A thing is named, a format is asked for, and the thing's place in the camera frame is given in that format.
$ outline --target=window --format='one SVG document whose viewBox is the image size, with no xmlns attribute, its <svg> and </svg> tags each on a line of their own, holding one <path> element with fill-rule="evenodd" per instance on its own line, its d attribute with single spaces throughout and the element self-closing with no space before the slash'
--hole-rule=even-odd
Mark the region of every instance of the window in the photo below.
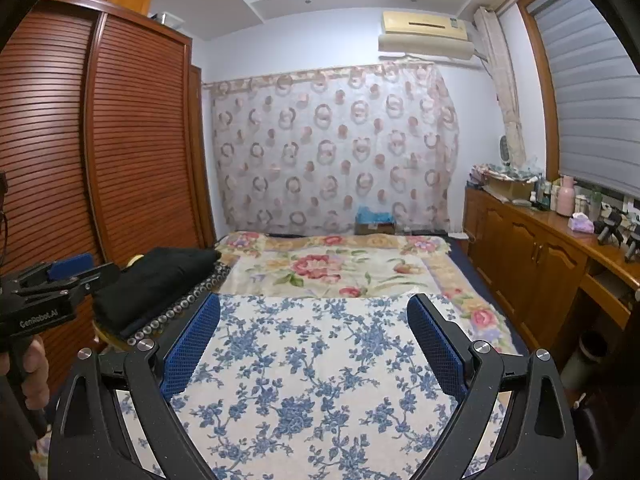
<svg viewBox="0 0 640 480">
<path fill-rule="evenodd" d="M 589 0 L 535 0 L 523 14 L 551 74 L 559 172 L 640 197 L 640 75 L 624 47 Z"/>
</svg>

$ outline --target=sheer curtain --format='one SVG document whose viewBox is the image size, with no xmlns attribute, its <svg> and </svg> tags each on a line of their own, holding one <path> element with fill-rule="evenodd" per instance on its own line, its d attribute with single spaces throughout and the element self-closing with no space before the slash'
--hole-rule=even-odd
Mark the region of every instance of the sheer curtain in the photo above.
<svg viewBox="0 0 640 480">
<path fill-rule="evenodd" d="M 522 138 L 518 91 L 516 90 L 507 41 L 500 21 L 492 10 L 480 7 L 476 10 L 474 20 L 478 32 L 482 36 L 482 42 L 489 58 L 491 76 L 494 78 L 494 84 L 498 91 L 498 102 L 504 119 L 511 162 L 515 166 L 521 166 L 526 162 L 527 154 Z"/>
<path fill-rule="evenodd" d="M 428 62 L 215 83 L 214 149 L 233 230 L 349 232 L 359 206 L 449 227 L 458 117 Z"/>
</svg>

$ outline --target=pink floral blanket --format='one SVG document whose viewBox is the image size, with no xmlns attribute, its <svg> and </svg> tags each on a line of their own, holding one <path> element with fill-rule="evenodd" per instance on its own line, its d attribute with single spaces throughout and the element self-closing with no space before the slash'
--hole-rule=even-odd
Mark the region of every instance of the pink floral blanket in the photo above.
<svg viewBox="0 0 640 480">
<path fill-rule="evenodd" d="M 438 237 L 391 235 L 269 238 L 236 232 L 219 245 L 240 256 L 221 294 L 359 298 L 424 292 L 468 320 L 469 336 L 516 353 L 504 317 L 476 294 Z"/>
</svg>

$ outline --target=wooden wardrobe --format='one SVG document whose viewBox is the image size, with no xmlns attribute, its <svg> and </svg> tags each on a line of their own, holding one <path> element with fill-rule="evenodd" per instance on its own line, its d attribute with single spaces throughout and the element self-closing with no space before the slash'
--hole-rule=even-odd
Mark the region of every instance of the wooden wardrobe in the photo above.
<svg viewBox="0 0 640 480">
<path fill-rule="evenodd" d="M 0 52 L 3 273 L 84 252 L 123 266 L 156 246 L 212 246 L 190 60 L 190 38 L 103 0 L 41 0 L 25 17 Z M 44 334 L 53 389 L 97 345 L 91 318 L 86 300 Z"/>
</svg>

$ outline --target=blue floral blanket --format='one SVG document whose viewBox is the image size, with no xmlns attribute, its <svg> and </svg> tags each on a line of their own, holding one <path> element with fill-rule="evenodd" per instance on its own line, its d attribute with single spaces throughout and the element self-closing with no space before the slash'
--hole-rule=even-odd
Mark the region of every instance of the blue floral blanket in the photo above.
<svg viewBox="0 0 640 480">
<path fill-rule="evenodd" d="M 410 478 L 456 407 L 409 329 L 410 297 L 221 296 L 220 324 L 171 401 L 216 476 Z M 453 303 L 430 299 L 474 338 Z M 162 474 L 128 393 L 119 397 L 142 465 Z M 469 474 L 484 467 L 507 401 L 498 399 Z"/>
</svg>

